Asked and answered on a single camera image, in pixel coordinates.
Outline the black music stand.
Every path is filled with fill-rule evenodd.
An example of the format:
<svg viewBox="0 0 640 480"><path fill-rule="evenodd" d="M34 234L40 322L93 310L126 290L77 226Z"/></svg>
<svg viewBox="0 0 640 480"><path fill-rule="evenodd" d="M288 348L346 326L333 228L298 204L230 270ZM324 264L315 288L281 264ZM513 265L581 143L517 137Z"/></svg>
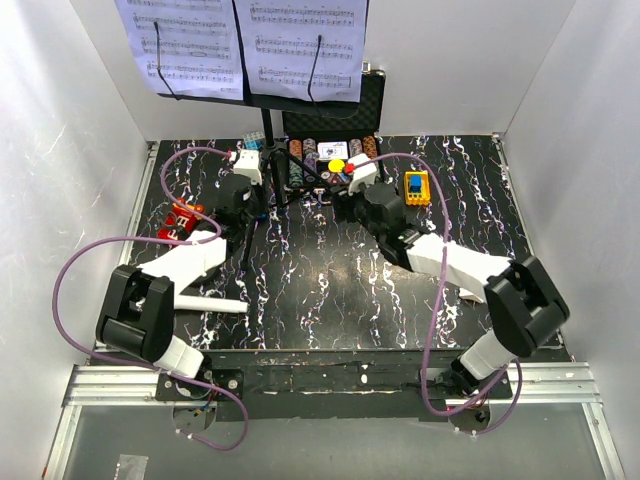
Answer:
<svg viewBox="0 0 640 480"><path fill-rule="evenodd" d="M214 103L231 103L238 104L242 106L256 107L260 109L263 119L263 128L264 133L266 135L266 147L263 153L264 158L268 162L271 169L276 170L278 168L276 158L278 155L282 154L284 149L282 146L277 144L273 137L272 123L271 123L271 110L278 109L282 111L294 111L297 113L314 113L316 115L320 115L322 110L320 110L320 104L326 104L327 110L331 113L338 114L340 112L346 112L349 108L355 106L357 103L342 103L342 102L309 102L309 101L301 101L289 98L282 97L274 97L267 95L256 95L253 94L248 85L248 77L245 67L245 60L243 55L243 46L241 41L241 33L238 26L237 13L235 11L234 3L236 1L230 1L233 3L233 9L236 19L236 26L238 31L238 40L239 40L239 49L241 56L241 64L243 69L243 79L244 79L244 94L243 99L241 101L230 101L230 100L222 100L222 99L205 99L205 98L193 98L193 97L182 97L177 98L176 100L193 100L193 101L206 101L206 102L214 102Z"/></svg>

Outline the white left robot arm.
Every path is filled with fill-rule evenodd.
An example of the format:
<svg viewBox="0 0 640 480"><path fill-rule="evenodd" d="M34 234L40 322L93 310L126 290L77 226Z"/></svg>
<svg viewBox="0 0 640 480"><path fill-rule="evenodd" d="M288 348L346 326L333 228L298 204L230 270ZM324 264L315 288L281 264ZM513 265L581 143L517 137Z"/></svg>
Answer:
<svg viewBox="0 0 640 480"><path fill-rule="evenodd" d="M117 267L97 322L97 340L179 375L178 387L188 398L205 398L213 377L201 367L204 355L174 335L176 296L232 257L265 211L261 184L240 174L226 176L213 207L221 236L209 242L213 233L199 226L187 238L188 246L176 246L139 267Z"/></svg>

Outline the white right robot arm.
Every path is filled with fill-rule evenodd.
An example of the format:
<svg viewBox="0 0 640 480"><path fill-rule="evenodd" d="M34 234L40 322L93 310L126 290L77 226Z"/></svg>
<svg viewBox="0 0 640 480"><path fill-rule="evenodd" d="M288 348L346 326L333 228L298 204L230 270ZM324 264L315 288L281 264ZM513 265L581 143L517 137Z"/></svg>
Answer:
<svg viewBox="0 0 640 480"><path fill-rule="evenodd" d="M530 357L569 319L567 303L537 257L516 261L446 242L411 224L403 200L388 184L334 186L330 192L336 219L364 227L391 264L436 276L487 306L490 330L443 376L455 393L479 395L497 370Z"/></svg>

